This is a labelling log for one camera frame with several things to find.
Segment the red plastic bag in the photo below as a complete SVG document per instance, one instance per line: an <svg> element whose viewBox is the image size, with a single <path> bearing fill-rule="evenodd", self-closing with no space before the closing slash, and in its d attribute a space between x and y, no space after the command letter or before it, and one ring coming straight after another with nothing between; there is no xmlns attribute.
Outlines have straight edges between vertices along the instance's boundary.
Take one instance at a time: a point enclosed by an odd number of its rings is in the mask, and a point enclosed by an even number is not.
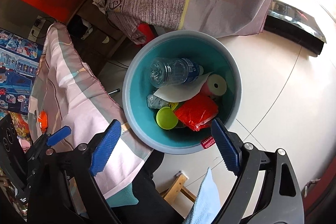
<svg viewBox="0 0 336 224"><path fill-rule="evenodd" d="M177 116L185 126L193 131L201 131L211 127L211 121L217 116L219 108L208 96L197 94L175 110Z"/></svg>

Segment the lime green round lid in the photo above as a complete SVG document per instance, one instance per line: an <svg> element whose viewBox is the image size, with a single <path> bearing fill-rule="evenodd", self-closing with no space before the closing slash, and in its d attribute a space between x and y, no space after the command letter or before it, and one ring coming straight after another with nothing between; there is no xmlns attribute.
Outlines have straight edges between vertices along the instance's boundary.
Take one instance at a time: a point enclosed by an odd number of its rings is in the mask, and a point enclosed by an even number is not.
<svg viewBox="0 0 336 224"><path fill-rule="evenodd" d="M159 125L159 127L164 130L171 130L175 128L179 122L178 117L174 114L173 110L171 110L169 106L165 106L159 109L155 120L157 125Z"/></svg>

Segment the pink paper cup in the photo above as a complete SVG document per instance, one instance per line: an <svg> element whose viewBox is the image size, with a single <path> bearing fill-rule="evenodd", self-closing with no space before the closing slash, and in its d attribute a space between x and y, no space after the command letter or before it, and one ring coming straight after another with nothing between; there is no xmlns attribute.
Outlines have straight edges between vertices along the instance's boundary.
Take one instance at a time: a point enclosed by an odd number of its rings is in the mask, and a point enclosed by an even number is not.
<svg viewBox="0 0 336 224"><path fill-rule="evenodd" d="M212 74L203 84L200 93L211 97L220 97L227 91L225 79L217 74Z"/></svg>

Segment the blue label water bottle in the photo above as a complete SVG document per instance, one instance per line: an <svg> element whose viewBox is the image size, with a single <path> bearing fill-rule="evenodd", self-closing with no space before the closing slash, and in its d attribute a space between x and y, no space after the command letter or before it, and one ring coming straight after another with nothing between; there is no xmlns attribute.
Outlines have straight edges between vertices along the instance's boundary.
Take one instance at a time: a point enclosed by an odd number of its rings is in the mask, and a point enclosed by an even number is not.
<svg viewBox="0 0 336 224"><path fill-rule="evenodd" d="M204 69L187 58L155 58L150 65L149 79L156 88L194 82Z"/></svg>

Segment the orange wafer snack wrapper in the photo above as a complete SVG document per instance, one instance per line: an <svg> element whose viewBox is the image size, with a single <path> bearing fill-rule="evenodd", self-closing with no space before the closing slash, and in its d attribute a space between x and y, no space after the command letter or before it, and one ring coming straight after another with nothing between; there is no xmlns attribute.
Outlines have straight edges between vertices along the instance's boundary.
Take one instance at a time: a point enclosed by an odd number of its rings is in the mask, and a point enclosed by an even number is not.
<svg viewBox="0 0 336 224"><path fill-rule="evenodd" d="M48 117L47 117L47 113L44 110L42 110L38 115L38 125L42 133L45 133L47 131Z"/></svg>

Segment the teal grey trash bucket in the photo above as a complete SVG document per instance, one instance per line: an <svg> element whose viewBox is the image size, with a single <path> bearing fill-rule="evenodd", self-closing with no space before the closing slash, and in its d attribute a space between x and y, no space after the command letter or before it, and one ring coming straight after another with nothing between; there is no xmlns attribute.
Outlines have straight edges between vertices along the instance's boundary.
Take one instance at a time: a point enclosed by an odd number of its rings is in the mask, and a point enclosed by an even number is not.
<svg viewBox="0 0 336 224"><path fill-rule="evenodd" d="M157 57L187 58L201 65L204 73L196 81L170 85L159 91L150 83L150 65ZM147 43L134 57L123 81L122 103L126 120L137 137L150 148L173 155L185 155L203 149L202 141L211 136L209 128L164 130L157 125L147 97L154 94L168 102L184 102L197 95L207 78L220 75L227 91L219 97L218 117L226 127L234 122L242 100L242 80L236 61L218 39L196 31L173 31Z"/></svg>

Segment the striped pink grey tablecloth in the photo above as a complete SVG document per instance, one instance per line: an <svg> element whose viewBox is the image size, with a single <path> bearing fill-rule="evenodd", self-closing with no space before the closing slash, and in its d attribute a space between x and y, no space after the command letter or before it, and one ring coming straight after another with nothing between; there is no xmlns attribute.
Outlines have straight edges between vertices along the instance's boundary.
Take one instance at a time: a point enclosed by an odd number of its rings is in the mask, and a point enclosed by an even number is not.
<svg viewBox="0 0 336 224"><path fill-rule="evenodd" d="M38 74L29 99L28 124L32 141L41 136L38 115L46 112L47 133L63 126L70 136L55 151L73 150L104 132L114 119L121 124L117 141L104 170L95 176L105 198L127 187L139 173L152 150L136 137L120 105L108 96L100 81L74 49L65 25L52 24L46 35Z"/></svg>

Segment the light blue cloth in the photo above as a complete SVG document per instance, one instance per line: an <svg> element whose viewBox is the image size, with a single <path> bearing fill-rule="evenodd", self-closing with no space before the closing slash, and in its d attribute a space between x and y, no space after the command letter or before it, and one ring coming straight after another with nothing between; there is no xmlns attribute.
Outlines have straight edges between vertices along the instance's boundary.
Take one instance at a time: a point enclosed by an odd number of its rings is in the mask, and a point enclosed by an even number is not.
<svg viewBox="0 0 336 224"><path fill-rule="evenodd" d="M208 168L200 185L198 195L184 224L211 224L221 209L219 191Z"/></svg>

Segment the wooden stool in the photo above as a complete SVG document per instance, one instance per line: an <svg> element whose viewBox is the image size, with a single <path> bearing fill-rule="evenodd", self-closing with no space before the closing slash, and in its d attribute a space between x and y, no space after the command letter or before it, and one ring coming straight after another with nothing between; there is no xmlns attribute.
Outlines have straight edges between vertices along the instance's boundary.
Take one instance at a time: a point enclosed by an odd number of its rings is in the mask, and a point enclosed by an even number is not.
<svg viewBox="0 0 336 224"><path fill-rule="evenodd" d="M196 195L185 187L185 183L188 179L189 178L187 177L187 175L182 170L180 170L178 173L175 174L175 180L171 184L171 186L168 189L162 191L160 193L160 196L167 203L172 205L177 199L177 196L182 193L189 201L194 203L197 198Z"/></svg>

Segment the blue toy set box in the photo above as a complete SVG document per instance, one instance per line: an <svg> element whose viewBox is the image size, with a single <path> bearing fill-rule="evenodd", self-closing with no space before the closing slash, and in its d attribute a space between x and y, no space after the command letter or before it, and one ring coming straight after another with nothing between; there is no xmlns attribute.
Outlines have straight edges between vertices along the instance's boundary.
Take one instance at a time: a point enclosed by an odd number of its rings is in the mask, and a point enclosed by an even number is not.
<svg viewBox="0 0 336 224"><path fill-rule="evenodd" d="M1 29L1 109L28 113L42 50L40 44Z"/></svg>

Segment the red round ball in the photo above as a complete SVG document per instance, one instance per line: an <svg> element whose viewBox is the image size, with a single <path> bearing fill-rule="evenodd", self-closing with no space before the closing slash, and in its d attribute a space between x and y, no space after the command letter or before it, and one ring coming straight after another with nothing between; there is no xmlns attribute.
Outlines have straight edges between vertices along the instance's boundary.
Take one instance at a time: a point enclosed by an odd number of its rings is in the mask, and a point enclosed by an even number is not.
<svg viewBox="0 0 336 224"><path fill-rule="evenodd" d="M145 44L151 42L157 37L155 28L150 24L142 22L138 25L137 29L143 34L145 38Z"/></svg>

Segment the black glossy tv stand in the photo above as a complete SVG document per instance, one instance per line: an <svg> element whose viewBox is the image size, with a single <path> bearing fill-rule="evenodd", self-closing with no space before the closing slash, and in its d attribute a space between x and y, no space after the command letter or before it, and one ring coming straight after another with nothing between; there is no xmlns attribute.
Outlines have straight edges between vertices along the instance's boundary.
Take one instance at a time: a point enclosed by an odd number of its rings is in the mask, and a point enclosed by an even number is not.
<svg viewBox="0 0 336 224"><path fill-rule="evenodd" d="M278 0L270 4L264 30L289 39L315 55L320 55L326 44L314 17Z"/></svg>

